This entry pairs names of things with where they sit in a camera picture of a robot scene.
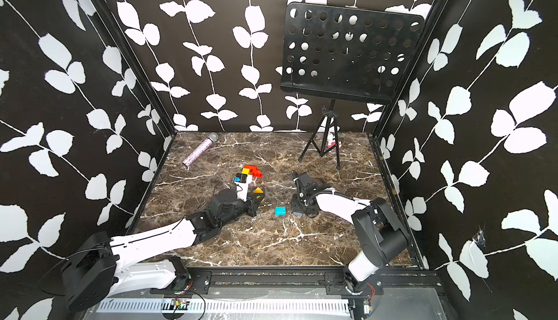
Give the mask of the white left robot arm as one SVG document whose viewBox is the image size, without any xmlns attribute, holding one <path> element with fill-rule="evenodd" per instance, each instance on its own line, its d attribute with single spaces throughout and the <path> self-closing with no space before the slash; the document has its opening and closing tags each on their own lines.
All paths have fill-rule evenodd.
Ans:
<svg viewBox="0 0 558 320">
<path fill-rule="evenodd" d="M 176 258 L 158 263 L 150 259 L 215 238 L 241 216 L 256 216 L 264 198 L 261 189 L 246 196 L 225 189 L 202 210 L 167 226 L 119 237 L 109 237 L 104 231 L 91 235 L 61 268 L 67 309 L 85 311 L 122 292 L 189 286 L 187 271 Z"/>
</svg>

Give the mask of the teal lego brick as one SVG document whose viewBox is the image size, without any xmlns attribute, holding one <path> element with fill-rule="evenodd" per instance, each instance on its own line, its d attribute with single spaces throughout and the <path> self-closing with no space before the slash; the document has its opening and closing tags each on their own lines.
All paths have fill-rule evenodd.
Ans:
<svg viewBox="0 0 558 320">
<path fill-rule="evenodd" d="M 277 207 L 275 208 L 274 214 L 276 217 L 286 216 L 287 210 L 285 207 Z"/>
</svg>

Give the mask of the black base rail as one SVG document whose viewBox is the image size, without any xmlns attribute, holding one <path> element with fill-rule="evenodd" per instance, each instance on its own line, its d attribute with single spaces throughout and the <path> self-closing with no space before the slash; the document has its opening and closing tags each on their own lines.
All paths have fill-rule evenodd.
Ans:
<svg viewBox="0 0 558 320">
<path fill-rule="evenodd" d="M 427 288 L 441 293 L 443 286 L 434 271 L 388 266 L 363 282 L 351 278 L 342 266 L 187 267 L 193 290 L 201 295 L 218 287 L 317 287 L 327 295 L 344 298 L 383 295 L 387 289 Z"/>
</svg>

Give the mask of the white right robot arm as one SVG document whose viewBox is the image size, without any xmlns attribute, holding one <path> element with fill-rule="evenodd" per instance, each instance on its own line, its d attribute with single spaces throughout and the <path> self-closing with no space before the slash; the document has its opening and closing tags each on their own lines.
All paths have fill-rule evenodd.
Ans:
<svg viewBox="0 0 558 320">
<path fill-rule="evenodd" d="M 370 284 L 373 275 L 385 267 L 411 242 L 410 234 L 390 203 L 380 197 L 357 199 L 332 188 L 318 192 L 298 192 L 291 198 L 294 212 L 315 217 L 330 213 L 350 222 L 360 244 L 360 252 L 344 268 L 344 283 L 349 292 L 358 294 Z"/>
</svg>

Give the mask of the long red lego brick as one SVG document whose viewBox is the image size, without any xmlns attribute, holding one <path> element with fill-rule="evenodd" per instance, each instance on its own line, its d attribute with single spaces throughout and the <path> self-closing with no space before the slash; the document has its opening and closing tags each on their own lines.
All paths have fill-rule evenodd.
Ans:
<svg viewBox="0 0 558 320">
<path fill-rule="evenodd" d="M 251 173 L 249 174 L 249 176 L 253 176 L 256 178 L 261 178 L 262 177 L 262 172 L 261 170 L 258 169 L 257 166 L 252 166 L 252 165 L 245 165 L 244 168 L 248 168 L 251 170 Z"/>
</svg>

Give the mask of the white perforated strip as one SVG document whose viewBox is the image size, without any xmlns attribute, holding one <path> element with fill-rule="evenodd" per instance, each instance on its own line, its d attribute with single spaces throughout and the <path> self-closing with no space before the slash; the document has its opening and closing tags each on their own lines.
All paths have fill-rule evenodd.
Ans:
<svg viewBox="0 0 558 320">
<path fill-rule="evenodd" d="M 186 298 L 175 307 L 169 298 L 107 298 L 96 308 L 100 314 L 318 314 L 348 317 L 343 299 L 255 299 L 226 301 Z"/>
</svg>

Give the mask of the purple rhinestone microphone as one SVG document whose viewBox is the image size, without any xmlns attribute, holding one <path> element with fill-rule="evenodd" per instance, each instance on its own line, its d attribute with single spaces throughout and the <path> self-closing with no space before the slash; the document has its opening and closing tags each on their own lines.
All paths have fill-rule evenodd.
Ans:
<svg viewBox="0 0 558 320">
<path fill-rule="evenodd" d="M 209 147 L 217 142 L 219 135 L 217 133 L 210 133 L 199 145 L 195 148 L 184 160 L 183 164 L 186 167 L 190 167 L 194 161 L 197 160 Z"/>
</svg>

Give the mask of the black perforated music stand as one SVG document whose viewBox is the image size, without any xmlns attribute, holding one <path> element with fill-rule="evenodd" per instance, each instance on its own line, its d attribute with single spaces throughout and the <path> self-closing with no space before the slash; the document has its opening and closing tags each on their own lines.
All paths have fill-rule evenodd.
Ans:
<svg viewBox="0 0 558 320">
<path fill-rule="evenodd" d="M 424 30 L 423 16 L 312 3 L 287 5 L 280 87 L 289 93 L 329 99 L 314 134 L 334 133 L 339 143 L 337 101 L 387 105 L 395 97 Z M 307 149 L 328 148 L 310 137 Z"/>
</svg>

